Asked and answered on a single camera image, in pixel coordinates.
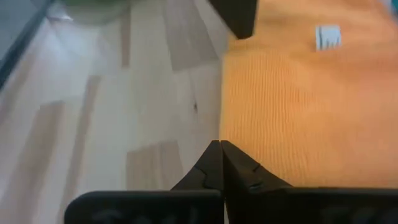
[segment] orange fabric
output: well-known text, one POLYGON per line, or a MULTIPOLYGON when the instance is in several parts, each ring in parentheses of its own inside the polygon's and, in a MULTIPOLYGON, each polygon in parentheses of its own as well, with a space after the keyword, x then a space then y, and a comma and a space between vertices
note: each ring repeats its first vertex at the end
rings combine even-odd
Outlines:
POLYGON ((398 27, 377 0, 259 0, 229 42, 220 139, 299 186, 398 187, 398 27), (342 46, 316 52, 315 27, 342 46))

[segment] orange towel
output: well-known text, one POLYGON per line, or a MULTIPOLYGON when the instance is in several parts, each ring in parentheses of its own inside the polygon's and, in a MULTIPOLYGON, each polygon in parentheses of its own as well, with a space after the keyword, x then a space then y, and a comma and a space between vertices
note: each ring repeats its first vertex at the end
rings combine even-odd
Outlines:
POLYGON ((220 138, 300 186, 398 187, 398 27, 377 0, 259 0, 229 42, 220 138), (315 28, 342 46, 316 52, 315 28))

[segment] wooden floor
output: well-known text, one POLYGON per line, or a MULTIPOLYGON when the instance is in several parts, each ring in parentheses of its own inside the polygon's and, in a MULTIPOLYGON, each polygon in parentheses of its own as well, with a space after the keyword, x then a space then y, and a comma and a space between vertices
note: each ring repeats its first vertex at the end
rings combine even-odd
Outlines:
POLYGON ((226 36, 205 0, 44 20, 0 94, 0 223, 62 223, 92 190, 171 188, 218 138, 226 36))

